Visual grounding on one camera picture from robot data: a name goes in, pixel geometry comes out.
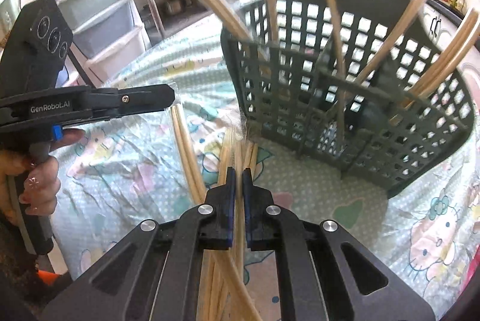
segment black cable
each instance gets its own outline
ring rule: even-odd
[[[85,70],[83,70],[82,65],[80,65],[80,62],[78,62],[78,59],[76,58],[75,55],[73,55],[73,52],[71,49],[68,50],[68,58],[70,58],[70,61],[72,62],[73,66],[75,66],[75,69],[77,70],[78,74],[82,78],[83,82],[85,84],[90,85],[92,88],[95,88],[95,85],[93,84],[92,80],[90,77],[87,76],[87,73],[85,73]]]

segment cartoon print tablecloth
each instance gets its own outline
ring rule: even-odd
[[[225,129],[239,124],[236,95],[208,17],[151,49],[109,86],[175,81],[207,186],[217,182]],[[85,127],[56,155],[62,189],[52,218],[73,278],[146,218],[162,223],[192,206],[167,112]],[[480,243],[479,138],[468,142],[397,197],[345,178],[318,161],[260,140],[255,183],[301,219],[333,218],[423,296],[440,317],[458,297]],[[248,253],[244,279],[265,321],[280,318],[275,256]]]

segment blue tab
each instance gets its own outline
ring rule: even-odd
[[[62,139],[63,138],[62,126],[58,124],[56,124],[55,126],[52,126],[52,135],[55,141]]]

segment orange object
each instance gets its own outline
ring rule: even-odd
[[[55,281],[60,277],[57,273],[47,272],[47,271],[38,271],[38,277],[45,283],[47,286],[52,286]]]

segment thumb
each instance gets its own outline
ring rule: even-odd
[[[17,224],[17,217],[10,201],[7,176],[20,175],[32,167],[32,161],[27,156],[8,150],[0,151],[0,211],[14,225]]]

